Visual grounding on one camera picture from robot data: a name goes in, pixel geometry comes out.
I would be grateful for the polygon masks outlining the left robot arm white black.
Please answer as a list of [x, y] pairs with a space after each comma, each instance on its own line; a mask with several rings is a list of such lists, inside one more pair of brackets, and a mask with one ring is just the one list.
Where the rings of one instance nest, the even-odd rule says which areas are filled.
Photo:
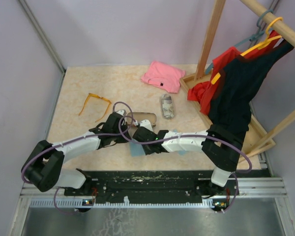
[[118, 123], [124, 115], [125, 110], [113, 112], [106, 122], [71, 140], [38, 142], [21, 169], [22, 180], [33, 184], [41, 192], [60, 187], [76, 189], [82, 195], [89, 194], [92, 182], [87, 174], [80, 169], [69, 170], [62, 166], [64, 162], [82, 154], [126, 143], [127, 140], [118, 129]]

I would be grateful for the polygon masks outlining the light blue cloth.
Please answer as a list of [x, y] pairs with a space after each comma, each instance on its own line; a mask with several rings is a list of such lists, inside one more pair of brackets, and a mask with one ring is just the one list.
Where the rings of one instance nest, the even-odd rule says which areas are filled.
[[135, 144], [133, 142], [130, 142], [129, 145], [130, 145], [131, 156], [136, 157], [136, 156], [145, 155], [145, 152], [141, 144]]

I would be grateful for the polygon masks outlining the map print glasses case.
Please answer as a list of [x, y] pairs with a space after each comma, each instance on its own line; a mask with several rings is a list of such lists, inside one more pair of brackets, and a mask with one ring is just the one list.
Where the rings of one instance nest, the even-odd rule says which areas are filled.
[[163, 118], [173, 119], [175, 117], [174, 100], [169, 94], [160, 96], [160, 106]]

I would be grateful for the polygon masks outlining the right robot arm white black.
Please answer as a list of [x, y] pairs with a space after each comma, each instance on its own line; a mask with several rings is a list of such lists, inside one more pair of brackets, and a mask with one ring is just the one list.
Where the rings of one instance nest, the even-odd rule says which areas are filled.
[[211, 125], [207, 131], [178, 133], [169, 130], [153, 131], [139, 127], [133, 134], [135, 141], [143, 146], [146, 155], [162, 152], [193, 151], [204, 153], [215, 165], [210, 190], [222, 194], [227, 180], [236, 171], [243, 141], [221, 126]]

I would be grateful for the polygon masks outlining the brown striped glasses case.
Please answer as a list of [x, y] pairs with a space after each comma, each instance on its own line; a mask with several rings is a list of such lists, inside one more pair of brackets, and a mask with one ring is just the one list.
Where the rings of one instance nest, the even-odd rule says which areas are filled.
[[126, 118], [126, 122], [128, 126], [131, 126], [130, 123], [132, 121], [131, 116], [133, 116], [133, 118], [140, 123], [141, 121], [148, 119], [151, 123], [152, 127], [156, 126], [156, 122], [157, 122], [157, 116], [154, 113], [147, 113], [147, 112], [133, 112], [128, 113], [127, 116], [129, 116], [128, 118]]

